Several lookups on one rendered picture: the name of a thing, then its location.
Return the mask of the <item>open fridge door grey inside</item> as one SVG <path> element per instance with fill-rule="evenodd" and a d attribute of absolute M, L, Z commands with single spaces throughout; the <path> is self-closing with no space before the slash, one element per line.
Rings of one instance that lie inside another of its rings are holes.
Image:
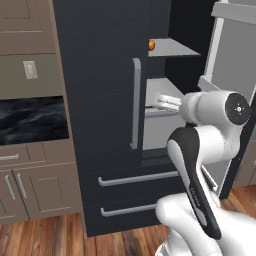
<path fill-rule="evenodd" d="M 253 109 L 241 134 L 238 155 L 232 161 L 210 164 L 218 196 L 226 199 L 256 130 L 256 0 L 219 0 L 205 71 L 206 88 L 237 91 Z"/>

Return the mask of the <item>brown wall cupboard door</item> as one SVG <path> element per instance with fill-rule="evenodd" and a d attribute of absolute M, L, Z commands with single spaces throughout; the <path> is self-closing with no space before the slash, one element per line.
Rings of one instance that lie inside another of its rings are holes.
<path fill-rule="evenodd" d="M 54 52 L 50 0 L 0 0 L 0 55 Z"/>

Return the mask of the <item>black fridge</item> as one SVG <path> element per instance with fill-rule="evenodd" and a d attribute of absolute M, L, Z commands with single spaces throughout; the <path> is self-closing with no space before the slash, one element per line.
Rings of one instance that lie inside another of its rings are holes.
<path fill-rule="evenodd" d="M 198 91 L 199 78 L 207 65 L 215 22 L 211 13 L 216 2 L 151 0 L 148 42 L 150 39 L 171 38 L 198 52 L 198 55 L 148 56 L 146 87 L 148 79 L 167 78 L 183 95 Z M 129 168 L 172 164 L 166 150 L 166 141 L 176 128 L 184 124 L 181 117 L 174 115 L 146 118 L 144 109 L 142 160 L 138 166 Z"/>

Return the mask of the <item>brown base cupboard door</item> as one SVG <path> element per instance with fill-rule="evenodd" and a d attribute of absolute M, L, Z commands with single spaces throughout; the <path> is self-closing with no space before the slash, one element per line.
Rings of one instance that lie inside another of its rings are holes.
<path fill-rule="evenodd" d="M 10 182 L 16 194 L 12 199 L 5 176 L 9 175 Z M 0 171 L 0 224 L 11 224 L 28 220 L 28 214 L 22 201 L 19 189 L 11 170 Z"/>
<path fill-rule="evenodd" d="M 16 176 L 18 173 L 22 176 L 27 198 L 23 197 L 20 189 Z M 13 174 L 32 220 L 82 211 L 75 163 L 14 169 Z"/>

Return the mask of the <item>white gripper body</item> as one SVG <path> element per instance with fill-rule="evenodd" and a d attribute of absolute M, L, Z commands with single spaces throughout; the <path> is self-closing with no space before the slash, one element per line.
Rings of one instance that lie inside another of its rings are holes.
<path fill-rule="evenodd" d="M 159 95 L 155 100 L 155 107 L 171 112 L 178 112 L 182 101 L 180 98 L 169 95 Z"/>

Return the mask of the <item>brown base cupboard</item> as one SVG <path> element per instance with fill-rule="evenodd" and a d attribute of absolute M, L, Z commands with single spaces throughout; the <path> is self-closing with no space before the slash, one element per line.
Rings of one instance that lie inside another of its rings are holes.
<path fill-rule="evenodd" d="M 239 167 L 234 187 L 256 185 L 256 140 L 248 145 Z"/>

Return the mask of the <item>grey fridge shelf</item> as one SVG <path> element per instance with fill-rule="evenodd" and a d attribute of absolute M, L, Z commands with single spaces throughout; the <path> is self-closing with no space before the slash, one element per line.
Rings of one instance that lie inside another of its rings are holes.
<path fill-rule="evenodd" d="M 189 56 L 198 55 L 198 52 L 171 39 L 155 39 L 155 48 L 148 52 L 149 57 Z"/>
<path fill-rule="evenodd" d="M 158 110 L 153 107 L 154 100 L 159 94 L 182 98 L 183 93 L 167 78 L 154 78 L 147 80 L 145 117 L 172 116 L 174 112 Z"/>

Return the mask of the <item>white wall socket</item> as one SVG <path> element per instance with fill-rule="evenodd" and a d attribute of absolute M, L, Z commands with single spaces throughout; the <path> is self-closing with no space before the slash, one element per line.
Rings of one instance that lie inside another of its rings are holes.
<path fill-rule="evenodd" d="M 24 61 L 23 65 L 24 65 L 26 77 L 28 79 L 37 79 L 38 78 L 36 65 L 35 65 L 34 61 Z"/>

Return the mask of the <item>black fridge drawer front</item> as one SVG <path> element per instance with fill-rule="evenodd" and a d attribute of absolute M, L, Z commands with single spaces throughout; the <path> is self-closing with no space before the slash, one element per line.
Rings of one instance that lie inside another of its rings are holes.
<path fill-rule="evenodd" d="M 103 217 L 100 213 L 100 208 L 102 207 L 106 211 L 111 211 L 141 205 L 156 204 L 156 202 L 157 198 L 144 198 L 85 207 L 84 217 L 87 235 L 89 237 L 93 237 L 119 231 L 159 225 L 160 221 L 156 217 L 155 209 L 113 217 Z"/>
<path fill-rule="evenodd" d="M 171 163 L 165 163 L 80 174 L 79 181 L 83 204 L 95 206 L 183 192 L 184 186 L 180 176 L 109 187 L 102 187 L 98 183 L 98 177 L 102 177 L 103 180 L 112 180 L 172 171 L 176 171 L 175 167 Z"/>

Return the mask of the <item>brown drawer front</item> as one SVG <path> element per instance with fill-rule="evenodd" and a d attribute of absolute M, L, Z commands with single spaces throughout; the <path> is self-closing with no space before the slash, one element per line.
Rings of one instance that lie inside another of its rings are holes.
<path fill-rule="evenodd" d="M 19 154 L 19 159 L 0 161 L 0 167 L 7 165 L 27 164 L 45 160 L 45 154 L 41 143 L 29 143 L 0 147 L 0 156 L 16 154 Z"/>

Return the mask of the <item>black fridge door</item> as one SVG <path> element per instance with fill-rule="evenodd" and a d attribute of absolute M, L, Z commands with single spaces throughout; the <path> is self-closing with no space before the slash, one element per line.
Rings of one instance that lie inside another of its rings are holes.
<path fill-rule="evenodd" d="M 151 0 L 53 0 L 80 173 L 142 160 Z M 141 61 L 138 148 L 131 149 L 133 58 Z"/>

